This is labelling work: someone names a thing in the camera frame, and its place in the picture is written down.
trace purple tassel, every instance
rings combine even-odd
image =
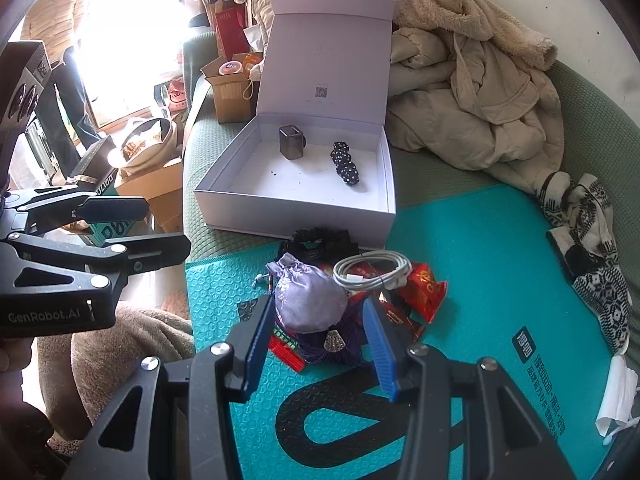
[[[324,332],[313,332],[311,334],[293,334],[298,342],[298,349],[302,357],[309,364],[316,364],[323,361],[356,366],[362,362],[362,348],[360,345],[366,343],[364,329],[360,323],[360,309],[362,303],[352,304],[349,302],[340,321],[325,330]],[[336,331],[339,337],[331,334],[331,340],[344,342],[344,348],[337,352],[329,352],[325,348],[327,335],[331,331]]]

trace black polka dot scrunchie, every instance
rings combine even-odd
[[[335,171],[342,177],[347,186],[355,186],[360,181],[358,168],[351,160],[349,155],[349,145],[339,140],[334,142],[334,150],[331,152],[331,158],[335,164]]]

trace silver fan-shaped pendant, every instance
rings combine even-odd
[[[327,352],[335,354],[336,352],[343,350],[345,346],[344,339],[342,339],[342,336],[337,330],[329,330],[329,332],[326,333],[324,349]]]

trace white box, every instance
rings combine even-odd
[[[384,131],[392,0],[271,0],[273,27],[257,115],[195,189],[207,225],[287,238],[297,229],[347,229],[383,247],[396,215]],[[304,156],[280,154],[278,130],[295,124]],[[330,152],[350,146],[360,183],[347,186]]]

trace jeans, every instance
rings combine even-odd
[[[74,59],[73,47],[65,50],[62,60],[64,64],[61,63],[53,69],[47,86],[40,94],[35,113],[47,142],[60,164],[60,171],[66,178],[80,162],[80,155],[62,120],[54,84],[58,88],[66,116],[82,145],[89,148],[94,142],[100,140],[100,137],[95,132],[84,108],[86,105],[84,87]]]

